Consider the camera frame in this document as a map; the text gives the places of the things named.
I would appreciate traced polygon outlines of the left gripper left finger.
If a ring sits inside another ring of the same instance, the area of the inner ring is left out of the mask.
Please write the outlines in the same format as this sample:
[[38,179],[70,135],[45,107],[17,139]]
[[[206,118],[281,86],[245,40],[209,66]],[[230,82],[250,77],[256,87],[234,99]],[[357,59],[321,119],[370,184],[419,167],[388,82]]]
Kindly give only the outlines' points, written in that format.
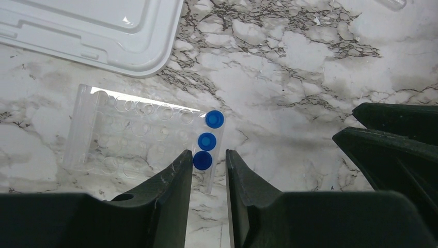
[[86,193],[1,195],[1,247],[184,247],[193,156],[114,199]]

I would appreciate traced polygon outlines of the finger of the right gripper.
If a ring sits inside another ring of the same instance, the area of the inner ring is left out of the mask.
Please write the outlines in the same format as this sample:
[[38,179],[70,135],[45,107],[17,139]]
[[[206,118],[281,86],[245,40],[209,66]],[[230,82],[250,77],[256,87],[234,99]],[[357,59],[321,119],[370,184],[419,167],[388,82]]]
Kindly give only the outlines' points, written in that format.
[[352,114],[368,129],[437,145],[437,106],[362,103]]
[[332,137],[376,191],[396,191],[437,236],[437,146],[377,130],[348,127]]

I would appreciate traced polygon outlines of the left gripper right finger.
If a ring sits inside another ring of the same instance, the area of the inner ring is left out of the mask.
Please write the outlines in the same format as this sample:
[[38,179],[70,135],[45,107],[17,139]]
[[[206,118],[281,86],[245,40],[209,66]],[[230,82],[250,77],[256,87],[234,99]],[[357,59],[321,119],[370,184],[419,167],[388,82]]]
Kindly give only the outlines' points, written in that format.
[[232,247],[436,247],[414,205],[388,191],[282,192],[226,151]]

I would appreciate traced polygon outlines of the white plastic bin lid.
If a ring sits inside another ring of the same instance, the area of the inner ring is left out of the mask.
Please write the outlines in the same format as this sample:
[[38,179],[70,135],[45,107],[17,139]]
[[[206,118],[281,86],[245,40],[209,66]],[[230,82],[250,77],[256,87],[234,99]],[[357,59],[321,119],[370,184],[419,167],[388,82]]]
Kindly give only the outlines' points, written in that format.
[[1,1],[1,43],[148,77],[168,62],[183,1]]

